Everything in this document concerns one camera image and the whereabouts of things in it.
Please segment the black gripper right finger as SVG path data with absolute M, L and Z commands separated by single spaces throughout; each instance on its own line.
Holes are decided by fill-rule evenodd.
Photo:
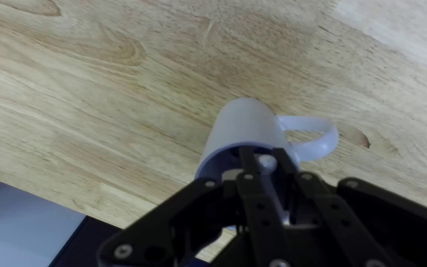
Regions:
M 290 212 L 293 231 L 315 236 L 315 254 L 302 245 L 308 260 L 324 260 L 336 267 L 367 267 L 373 258 L 373 236 L 354 209 L 312 172 L 300 172 L 284 148 L 275 148 L 278 169 L 274 188 Z

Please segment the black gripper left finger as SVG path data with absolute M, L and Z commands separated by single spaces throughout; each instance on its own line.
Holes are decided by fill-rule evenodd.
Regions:
M 274 199 L 265 188 L 254 150 L 244 147 L 239 150 L 239 157 L 244 172 L 236 184 L 256 267 L 293 267 L 294 260 L 288 254 L 284 225 Z

